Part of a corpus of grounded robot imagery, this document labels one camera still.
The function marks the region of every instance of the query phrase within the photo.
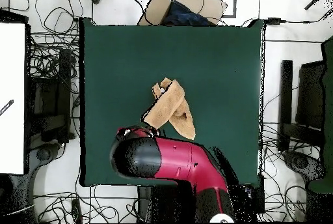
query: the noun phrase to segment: pen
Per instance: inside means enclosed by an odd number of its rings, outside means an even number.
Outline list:
[[[10,100],[8,104],[6,104],[1,110],[0,110],[0,116],[14,103],[14,100]]]

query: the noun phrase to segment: black chair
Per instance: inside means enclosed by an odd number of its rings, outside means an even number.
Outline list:
[[[282,61],[280,83],[280,108],[278,127],[278,151],[289,150],[290,137],[309,145],[322,147],[323,83],[325,72],[323,61],[303,64],[299,72],[299,97],[296,123],[291,123],[291,101],[293,61]]]

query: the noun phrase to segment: black fabric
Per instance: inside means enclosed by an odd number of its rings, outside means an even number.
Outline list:
[[[177,1],[171,2],[169,13],[163,20],[162,24],[209,26],[209,22],[206,18],[199,14],[191,12],[189,8]]]

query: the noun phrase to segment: black cable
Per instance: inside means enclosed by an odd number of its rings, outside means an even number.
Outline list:
[[[306,189],[304,187],[301,187],[301,186],[298,186],[298,185],[294,185],[294,186],[291,186],[289,188],[286,189],[286,192],[284,193],[284,197],[285,197],[285,202],[286,202],[286,208],[287,208],[287,212],[290,216],[290,218],[293,220],[293,221],[297,221],[295,218],[293,218],[290,214],[290,211],[289,211],[289,202],[287,201],[287,193],[289,190],[293,189],[293,188],[300,188],[300,189],[303,189],[305,192],[306,192]],[[301,212],[303,212],[305,214],[305,209],[303,206],[301,206],[301,208],[299,208],[298,206],[295,206],[295,204],[293,204],[295,208],[298,208]]]
[[[265,111],[266,106],[267,106],[270,102],[272,102],[273,100],[275,100],[276,98],[278,98],[280,95],[281,95],[281,94],[275,96],[275,97],[272,98],[269,102],[267,102],[266,105],[265,105],[265,107],[263,108],[263,112]]]
[[[22,11],[22,12],[28,11],[30,9],[30,2],[29,2],[29,0],[27,0],[27,2],[28,2],[28,7],[24,10],[23,9],[18,9],[18,8],[10,8],[9,6],[5,7],[5,8],[0,8],[0,9],[8,9],[8,11],[9,10],[16,10],[16,11]]]
[[[141,7],[144,19],[150,24],[150,25],[154,25],[152,22],[150,22],[147,17],[146,17],[146,12],[143,9],[143,6],[140,4],[140,2],[138,0],[134,0],[134,2],[136,2],[137,4],[139,4],[139,6]]]
[[[309,23],[318,23],[322,19],[326,19],[331,13],[333,12],[333,8],[329,9],[323,16],[321,16],[318,20],[315,21],[283,21],[282,23],[303,23],[303,24],[309,24]]]

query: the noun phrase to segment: green tabletop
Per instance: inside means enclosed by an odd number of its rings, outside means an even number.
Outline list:
[[[96,26],[84,19],[84,185],[169,184],[122,178],[109,152],[119,127],[140,123],[152,86],[177,79],[194,142],[219,147],[241,183],[257,183],[262,21],[240,27]],[[165,124],[166,136],[181,137]]]

